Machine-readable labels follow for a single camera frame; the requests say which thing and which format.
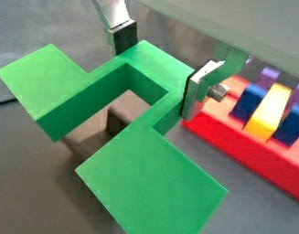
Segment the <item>purple block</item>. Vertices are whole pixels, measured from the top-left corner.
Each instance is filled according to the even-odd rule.
[[[271,86],[273,85],[276,78],[279,75],[279,71],[271,68],[264,68],[261,74],[259,75],[255,84],[269,90]]]
[[[292,91],[292,95],[289,97],[287,106],[285,106],[285,110],[289,110],[293,104],[299,104],[299,84],[295,88],[295,90]]]

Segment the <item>blue block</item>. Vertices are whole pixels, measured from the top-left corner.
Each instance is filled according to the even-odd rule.
[[[299,104],[292,105],[292,109],[279,125],[272,138],[291,146],[299,138]]]
[[[241,93],[237,103],[231,111],[231,115],[243,122],[247,122],[264,95],[265,89],[251,83]]]

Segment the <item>dark gray floor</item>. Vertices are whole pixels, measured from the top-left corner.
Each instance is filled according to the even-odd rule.
[[[188,65],[211,57],[211,38],[133,2],[129,12],[140,38]],[[85,70],[110,58],[90,1],[0,0],[0,67],[49,43]],[[9,97],[0,82],[0,100]],[[203,233],[299,234],[295,200],[179,125],[166,138],[229,190]],[[0,233],[122,233],[73,173],[78,163],[17,102],[0,106]]]

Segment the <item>colored block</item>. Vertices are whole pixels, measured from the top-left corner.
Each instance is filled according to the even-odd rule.
[[[228,115],[235,103],[232,96],[221,103],[208,100],[183,126],[299,200],[299,139],[289,149],[272,139],[257,140]]]
[[[138,42],[85,73],[54,46],[0,69],[0,77],[52,140],[130,90],[149,109],[77,168],[129,234],[195,234],[225,189],[162,135],[179,121],[192,69]]]
[[[259,75],[255,84],[264,88],[265,90],[269,90],[271,86],[273,85],[276,78],[279,75],[279,71],[271,68],[264,68],[261,71],[261,74]]]
[[[244,131],[263,141],[268,140],[279,126],[289,95],[291,89],[275,83],[244,126]]]
[[[287,146],[291,146],[299,138],[299,104],[292,105],[292,109],[280,123],[272,138]]]
[[[295,103],[299,104],[299,84],[297,84],[295,90],[292,91],[285,109],[289,110]]]
[[[251,83],[240,95],[237,103],[231,111],[231,115],[236,117],[237,120],[247,122],[263,100],[264,95],[265,90]]]
[[[249,81],[236,75],[225,79],[221,83],[229,88],[228,95],[236,99],[239,99],[244,89],[249,85]]]

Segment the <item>green plastic block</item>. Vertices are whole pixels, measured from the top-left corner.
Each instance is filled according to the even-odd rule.
[[[192,69],[148,42],[90,73],[48,45],[0,69],[26,111],[58,140],[126,90],[149,109],[77,168],[129,234],[195,234],[227,190],[164,139]]]

